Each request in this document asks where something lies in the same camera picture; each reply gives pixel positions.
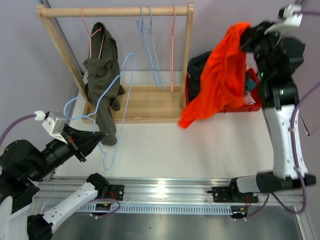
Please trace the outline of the orange shorts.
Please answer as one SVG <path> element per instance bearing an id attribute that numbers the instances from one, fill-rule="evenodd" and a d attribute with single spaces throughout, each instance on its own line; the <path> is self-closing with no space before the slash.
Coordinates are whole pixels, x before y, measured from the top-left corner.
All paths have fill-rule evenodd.
<path id="1" fill-rule="evenodd" d="M 241 36 L 250 26 L 249 22 L 231 25 L 213 49 L 200 75 L 200 91 L 181 113 L 181 128 L 212 117 L 224 106 L 244 105 L 247 54 L 241 50 Z"/>

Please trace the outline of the dark navy shorts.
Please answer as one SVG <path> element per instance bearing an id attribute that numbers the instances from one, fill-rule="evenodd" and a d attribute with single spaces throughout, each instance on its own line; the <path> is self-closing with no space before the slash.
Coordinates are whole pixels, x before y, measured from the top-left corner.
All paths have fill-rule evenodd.
<path id="1" fill-rule="evenodd" d="M 200 78 L 211 51 L 192 57 L 187 66 L 187 95 L 188 102 L 192 102 L 200 92 Z"/>

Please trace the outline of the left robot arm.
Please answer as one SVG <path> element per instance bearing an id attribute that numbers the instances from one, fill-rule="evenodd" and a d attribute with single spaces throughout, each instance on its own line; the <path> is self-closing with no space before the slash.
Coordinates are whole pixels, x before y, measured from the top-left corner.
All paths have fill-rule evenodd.
<path id="1" fill-rule="evenodd" d="M 93 173 L 78 190 L 47 213 L 28 214 L 40 190 L 35 183 L 73 156 L 85 162 L 104 136 L 103 132 L 76 130 L 66 124 L 62 129 L 64 141 L 54 139 L 42 151 L 25 139 L 9 144 L 0 157 L 0 238 L 50 240 L 62 223 L 84 204 L 105 199 L 109 182 Z"/>

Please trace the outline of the green shorts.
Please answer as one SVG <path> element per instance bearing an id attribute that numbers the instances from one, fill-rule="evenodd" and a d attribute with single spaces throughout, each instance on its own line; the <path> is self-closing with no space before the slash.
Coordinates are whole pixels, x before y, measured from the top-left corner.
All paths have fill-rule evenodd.
<path id="1" fill-rule="evenodd" d="M 257 83 L 249 77 L 245 80 L 244 90 L 246 92 L 252 92 L 256 86 L 257 86 Z"/>

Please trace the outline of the pink shark print shorts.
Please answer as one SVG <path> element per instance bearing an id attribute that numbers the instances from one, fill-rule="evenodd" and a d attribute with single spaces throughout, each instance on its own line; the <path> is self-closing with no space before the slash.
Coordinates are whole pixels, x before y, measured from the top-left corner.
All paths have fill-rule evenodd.
<path id="1" fill-rule="evenodd" d="M 249 72 L 249 69 L 251 68 L 250 65 L 246 66 L 246 73 L 245 73 L 245 81 L 247 78 L 251 78 L 251 74 Z M 254 105 L 256 101 L 254 100 L 251 92 L 245 91 L 244 90 L 244 104 L 245 105 Z"/>

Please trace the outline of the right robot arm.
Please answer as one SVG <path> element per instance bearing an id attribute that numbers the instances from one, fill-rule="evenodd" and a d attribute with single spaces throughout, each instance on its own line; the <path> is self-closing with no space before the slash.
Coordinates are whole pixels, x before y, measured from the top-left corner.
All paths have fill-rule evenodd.
<path id="1" fill-rule="evenodd" d="M 304 163 L 298 126 L 298 88 L 292 75 L 304 62 L 305 44 L 283 37 L 276 22 L 263 21 L 241 34 L 240 49 L 252 53 L 260 73 L 257 85 L 273 149 L 273 169 L 233 178 L 228 196 L 239 202 L 247 193 L 273 194 L 317 183 Z"/>

